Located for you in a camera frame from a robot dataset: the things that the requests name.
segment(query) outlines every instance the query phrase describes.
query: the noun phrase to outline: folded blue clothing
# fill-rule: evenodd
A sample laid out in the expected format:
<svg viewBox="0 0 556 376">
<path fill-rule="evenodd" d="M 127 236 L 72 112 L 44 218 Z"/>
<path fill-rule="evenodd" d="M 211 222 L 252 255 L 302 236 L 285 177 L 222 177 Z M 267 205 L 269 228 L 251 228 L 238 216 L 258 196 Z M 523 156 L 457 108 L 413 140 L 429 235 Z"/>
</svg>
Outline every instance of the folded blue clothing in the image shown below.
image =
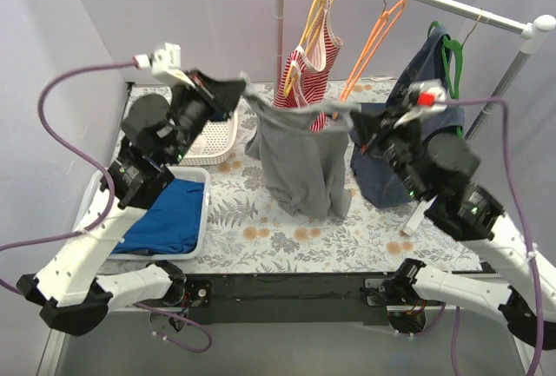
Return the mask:
<svg viewBox="0 0 556 376">
<path fill-rule="evenodd" d="M 199 238 L 204 183 L 174 179 L 112 253 L 183 254 Z"/>
</svg>

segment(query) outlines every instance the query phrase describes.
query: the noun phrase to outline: gray shirt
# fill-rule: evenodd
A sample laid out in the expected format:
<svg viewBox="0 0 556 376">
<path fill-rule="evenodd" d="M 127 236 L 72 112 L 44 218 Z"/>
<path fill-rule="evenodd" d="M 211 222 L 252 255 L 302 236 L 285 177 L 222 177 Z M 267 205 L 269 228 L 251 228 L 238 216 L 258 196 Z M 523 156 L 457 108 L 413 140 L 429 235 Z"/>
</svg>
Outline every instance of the gray shirt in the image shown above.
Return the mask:
<svg viewBox="0 0 556 376">
<path fill-rule="evenodd" d="M 321 102 L 302 109 L 276 109 L 259 96 L 243 96 L 257 114 L 257 130 L 246 155 L 261 161 L 270 194 L 289 214 L 344 218 L 351 194 L 344 188 L 344 154 L 352 127 L 349 111 L 359 104 Z M 321 113 L 338 113 L 319 132 L 308 131 Z"/>
</svg>

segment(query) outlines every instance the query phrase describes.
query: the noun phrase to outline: table surface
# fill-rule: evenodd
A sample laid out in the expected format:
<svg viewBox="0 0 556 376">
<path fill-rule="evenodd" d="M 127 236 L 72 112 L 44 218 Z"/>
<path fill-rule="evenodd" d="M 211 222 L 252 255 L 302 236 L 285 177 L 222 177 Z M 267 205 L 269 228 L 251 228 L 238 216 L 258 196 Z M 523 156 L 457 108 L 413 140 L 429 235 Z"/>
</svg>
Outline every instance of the table surface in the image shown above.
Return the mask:
<svg viewBox="0 0 556 376">
<path fill-rule="evenodd" d="M 391 79 L 361 80 L 350 100 L 384 102 L 393 86 Z M 253 87 L 265 99 L 272 99 L 272 83 Z M 326 97 L 339 96 L 342 87 L 343 82 L 330 82 Z M 135 86 L 127 107 L 138 96 L 153 92 L 169 99 L 166 87 Z M 406 257 L 444 270 L 480 270 L 474 252 L 428 220 L 412 237 L 400 235 L 416 205 L 377 209 L 366 201 L 349 168 L 353 143 L 345 154 L 345 186 L 353 196 L 347 218 L 319 221 L 286 214 L 265 188 L 261 163 L 244 153 L 245 143 L 255 132 L 256 116 L 243 100 L 239 117 L 233 153 L 226 162 L 207 167 L 211 175 L 207 233 L 202 251 L 193 260 L 175 261 L 185 273 L 384 272 L 396 270 Z M 102 273 L 136 270 L 147 261 L 107 261 Z"/>
</svg>

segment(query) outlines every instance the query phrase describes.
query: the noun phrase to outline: clothes rack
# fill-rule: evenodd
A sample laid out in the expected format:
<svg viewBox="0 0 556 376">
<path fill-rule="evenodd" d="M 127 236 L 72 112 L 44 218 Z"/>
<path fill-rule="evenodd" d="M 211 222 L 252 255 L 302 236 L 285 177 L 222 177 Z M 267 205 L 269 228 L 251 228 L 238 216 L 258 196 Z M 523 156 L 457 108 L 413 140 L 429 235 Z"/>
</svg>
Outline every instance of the clothes rack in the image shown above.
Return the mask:
<svg viewBox="0 0 556 376">
<path fill-rule="evenodd" d="M 505 74 L 498 82 L 494 89 L 492 96 L 501 97 L 512 84 L 513 80 L 517 77 L 527 60 L 533 53 L 539 50 L 540 46 L 548 36 L 548 34 L 556 27 L 556 19 L 553 16 L 543 15 L 537 17 L 532 23 L 520 23 L 512 19 L 498 16 L 490 11 L 485 11 L 460 3 L 454 0 L 415 0 L 420 3 L 431 5 L 437 9 L 447 11 L 449 13 L 462 16 L 468 19 L 475 20 L 479 23 L 488 24 L 499 29 L 509 31 L 520 35 L 525 39 L 521 44 L 515 58 L 510 63 Z M 280 85 L 281 78 L 281 65 L 282 65 L 282 36 L 284 26 L 284 0 L 275 0 L 275 17 L 276 17 L 276 73 L 275 73 L 275 91 Z M 472 139 L 480 127 L 489 117 L 490 111 L 494 104 L 488 103 L 479 112 L 473 120 L 471 127 L 466 132 L 466 139 Z M 427 205 L 432 203 L 422 202 L 415 210 L 414 214 L 407 221 L 403 231 L 407 234 L 412 234 L 420 225 L 424 218 L 424 212 Z"/>
</svg>

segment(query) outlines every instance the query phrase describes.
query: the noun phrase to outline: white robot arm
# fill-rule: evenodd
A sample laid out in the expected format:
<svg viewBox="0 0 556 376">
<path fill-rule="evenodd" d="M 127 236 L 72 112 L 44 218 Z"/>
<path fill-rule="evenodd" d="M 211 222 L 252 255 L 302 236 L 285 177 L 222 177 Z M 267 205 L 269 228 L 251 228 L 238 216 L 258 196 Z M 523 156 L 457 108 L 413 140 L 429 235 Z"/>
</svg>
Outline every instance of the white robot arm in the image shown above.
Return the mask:
<svg viewBox="0 0 556 376">
<path fill-rule="evenodd" d="M 72 335 L 89 332 L 120 307 L 142 300 L 175 305 L 183 299 L 186 277 L 167 261 L 126 274 L 97 273 L 129 227 L 174 180 L 166 165 L 183 158 L 215 112 L 223 119 L 231 116 L 246 86 L 242 79 L 216 81 L 198 70 L 184 73 L 180 47 L 171 43 L 151 56 L 135 56 L 134 62 L 138 69 L 150 69 L 155 79 L 173 87 L 171 105 L 162 96 L 152 95 L 134 103 L 122 122 L 122 149 L 108 169 L 116 189 L 108 215 L 89 229 L 109 204 L 103 178 L 76 228 L 80 234 L 67 240 L 37 274 L 26 274 L 17 282 L 22 295 L 42 307 L 40 315 L 49 327 Z"/>
<path fill-rule="evenodd" d="M 399 106 L 379 115 L 352 113 L 363 152 L 382 154 L 416 200 L 432 201 L 425 212 L 433 223 L 488 262 L 508 283 L 485 283 L 406 259 L 393 278 L 378 287 L 386 303 L 438 300 L 464 307 L 508 326 L 513 335 L 536 344 L 535 288 L 529 261 L 539 270 L 545 350 L 556 348 L 556 268 L 534 251 L 504 208 L 471 181 L 480 164 L 465 140 L 441 131 L 420 141 L 420 122 L 443 110 L 445 91 L 437 81 L 413 84 Z"/>
</svg>

